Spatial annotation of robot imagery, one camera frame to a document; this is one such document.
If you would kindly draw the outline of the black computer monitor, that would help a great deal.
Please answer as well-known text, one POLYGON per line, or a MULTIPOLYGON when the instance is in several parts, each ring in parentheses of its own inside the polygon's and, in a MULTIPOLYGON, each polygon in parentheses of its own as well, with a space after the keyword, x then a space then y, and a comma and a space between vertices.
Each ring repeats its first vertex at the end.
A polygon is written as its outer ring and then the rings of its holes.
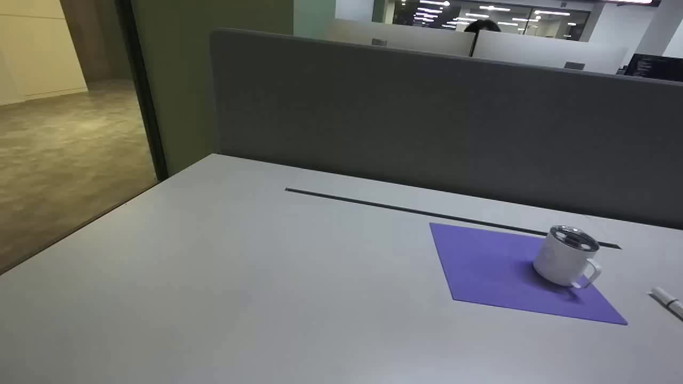
POLYGON ((625 65, 630 76, 683 81, 683 60, 665 56, 633 52, 625 65))

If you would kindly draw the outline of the white travel mug with lid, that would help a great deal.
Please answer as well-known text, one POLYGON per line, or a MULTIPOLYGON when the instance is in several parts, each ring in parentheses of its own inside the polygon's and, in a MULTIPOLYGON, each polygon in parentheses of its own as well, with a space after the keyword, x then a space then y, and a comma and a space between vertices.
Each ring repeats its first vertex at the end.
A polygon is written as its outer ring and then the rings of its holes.
POLYGON ((602 266, 593 259, 600 243, 577 225, 553 225, 533 259, 533 271, 562 288, 591 286, 602 266))

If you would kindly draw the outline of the grey desk divider panel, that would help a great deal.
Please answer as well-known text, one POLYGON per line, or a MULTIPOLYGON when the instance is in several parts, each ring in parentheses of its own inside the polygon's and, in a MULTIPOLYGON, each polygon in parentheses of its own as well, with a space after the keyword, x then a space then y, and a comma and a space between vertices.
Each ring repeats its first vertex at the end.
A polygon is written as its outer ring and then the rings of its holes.
POLYGON ((215 29, 221 153, 683 225, 683 88, 215 29))

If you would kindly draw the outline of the purple square mat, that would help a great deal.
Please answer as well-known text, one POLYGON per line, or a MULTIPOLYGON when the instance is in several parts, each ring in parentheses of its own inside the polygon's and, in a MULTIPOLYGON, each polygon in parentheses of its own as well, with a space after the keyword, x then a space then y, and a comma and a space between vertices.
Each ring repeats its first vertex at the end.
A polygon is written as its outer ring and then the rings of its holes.
POLYGON ((598 288, 562 288, 542 279, 532 266, 542 249, 537 237, 451 223, 432 223, 429 230, 454 301, 627 323, 598 288))

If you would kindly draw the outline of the white tube on table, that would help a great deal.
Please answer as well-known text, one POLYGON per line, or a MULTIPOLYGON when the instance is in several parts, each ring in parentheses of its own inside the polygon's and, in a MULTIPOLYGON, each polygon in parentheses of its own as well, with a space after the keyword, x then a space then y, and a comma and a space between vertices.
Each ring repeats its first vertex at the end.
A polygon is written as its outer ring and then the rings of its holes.
POLYGON ((653 288, 652 296, 671 314, 683 320, 683 301, 679 296, 665 292, 663 288, 653 288))

